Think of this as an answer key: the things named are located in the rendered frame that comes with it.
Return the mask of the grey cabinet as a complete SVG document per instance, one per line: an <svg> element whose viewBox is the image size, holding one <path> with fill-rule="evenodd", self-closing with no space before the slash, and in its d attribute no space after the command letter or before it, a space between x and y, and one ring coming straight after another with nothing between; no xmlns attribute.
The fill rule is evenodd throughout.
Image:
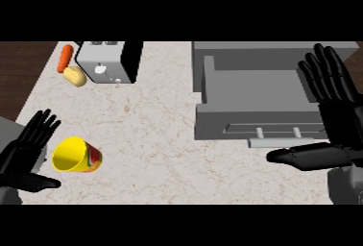
<svg viewBox="0 0 363 246"><path fill-rule="evenodd" d="M217 70L294 70L316 41L193 41L193 92L201 92L204 58Z"/></svg>

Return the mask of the yellow potato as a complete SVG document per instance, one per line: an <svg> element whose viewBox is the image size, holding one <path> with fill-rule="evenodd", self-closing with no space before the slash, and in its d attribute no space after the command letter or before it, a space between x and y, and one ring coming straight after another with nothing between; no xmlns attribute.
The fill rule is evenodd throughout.
<svg viewBox="0 0 363 246"><path fill-rule="evenodd" d="M87 82L85 74L78 66L68 66L63 69L63 78L74 86L83 86Z"/></svg>

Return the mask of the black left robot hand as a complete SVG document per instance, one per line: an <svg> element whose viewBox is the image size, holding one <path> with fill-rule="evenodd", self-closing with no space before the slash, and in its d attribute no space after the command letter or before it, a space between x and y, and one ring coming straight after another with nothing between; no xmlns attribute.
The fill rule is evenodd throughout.
<svg viewBox="0 0 363 246"><path fill-rule="evenodd" d="M0 186L26 192L60 187L59 180L31 172L59 124L50 109L37 111L18 138L0 152Z"/></svg>

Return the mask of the silver toaster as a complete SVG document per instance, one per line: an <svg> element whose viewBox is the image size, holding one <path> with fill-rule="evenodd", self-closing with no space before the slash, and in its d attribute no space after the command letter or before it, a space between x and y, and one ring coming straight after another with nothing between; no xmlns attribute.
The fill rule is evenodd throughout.
<svg viewBox="0 0 363 246"><path fill-rule="evenodd" d="M96 84L136 82L142 41L77 41L75 63Z"/></svg>

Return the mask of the yellow cup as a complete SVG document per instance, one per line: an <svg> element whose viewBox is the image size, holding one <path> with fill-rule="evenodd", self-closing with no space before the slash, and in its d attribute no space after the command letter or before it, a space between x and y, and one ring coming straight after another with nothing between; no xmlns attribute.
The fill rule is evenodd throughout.
<svg viewBox="0 0 363 246"><path fill-rule="evenodd" d="M59 172L90 173L102 164L102 153L78 136L71 136L54 147L52 164Z"/></svg>

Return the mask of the orange carrot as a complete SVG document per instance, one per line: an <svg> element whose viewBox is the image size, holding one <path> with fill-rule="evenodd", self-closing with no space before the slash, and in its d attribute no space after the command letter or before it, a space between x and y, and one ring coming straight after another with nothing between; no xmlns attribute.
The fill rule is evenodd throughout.
<svg viewBox="0 0 363 246"><path fill-rule="evenodd" d="M65 44L59 54L59 61L56 65L56 72L62 73L63 69L68 67L74 53L74 47L71 44Z"/></svg>

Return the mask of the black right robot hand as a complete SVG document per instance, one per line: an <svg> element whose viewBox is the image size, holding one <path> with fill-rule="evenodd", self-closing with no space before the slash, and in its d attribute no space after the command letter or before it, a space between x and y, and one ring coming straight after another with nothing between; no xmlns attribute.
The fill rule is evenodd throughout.
<svg viewBox="0 0 363 246"><path fill-rule="evenodd" d="M363 94L357 92L335 49L316 43L298 66L317 102L329 142L270 151L267 161L301 171L351 165L363 168Z"/></svg>

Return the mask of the grey open drawer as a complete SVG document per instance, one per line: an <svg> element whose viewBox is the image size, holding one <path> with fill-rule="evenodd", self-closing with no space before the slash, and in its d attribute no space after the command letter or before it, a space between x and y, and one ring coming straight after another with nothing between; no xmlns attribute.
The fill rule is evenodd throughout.
<svg viewBox="0 0 363 246"><path fill-rule="evenodd" d="M317 104L294 70L218 70L202 63L195 139L326 137Z"/></svg>

